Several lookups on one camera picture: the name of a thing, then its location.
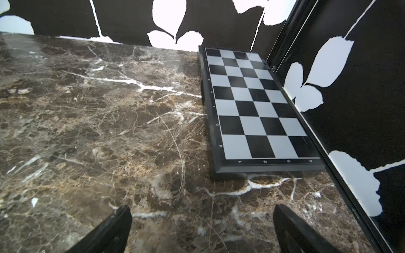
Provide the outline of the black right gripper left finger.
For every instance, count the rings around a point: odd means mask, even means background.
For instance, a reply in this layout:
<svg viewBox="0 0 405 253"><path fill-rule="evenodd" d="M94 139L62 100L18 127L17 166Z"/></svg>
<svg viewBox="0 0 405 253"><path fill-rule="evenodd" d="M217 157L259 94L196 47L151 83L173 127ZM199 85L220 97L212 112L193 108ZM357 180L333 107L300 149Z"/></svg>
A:
<svg viewBox="0 0 405 253"><path fill-rule="evenodd" d="M123 253L132 224L128 206L121 206L89 232L68 253Z"/></svg>

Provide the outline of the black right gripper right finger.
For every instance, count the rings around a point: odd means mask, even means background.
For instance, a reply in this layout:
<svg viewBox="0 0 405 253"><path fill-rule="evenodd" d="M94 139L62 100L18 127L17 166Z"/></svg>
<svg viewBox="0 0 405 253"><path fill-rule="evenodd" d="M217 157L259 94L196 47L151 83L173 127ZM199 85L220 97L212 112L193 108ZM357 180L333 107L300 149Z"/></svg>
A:
<svg viewBox="0 0 405 253"><path fill-rule="evenodd" d="M273 222L282 253L340 252L285 205L275 206Z"/></svg>

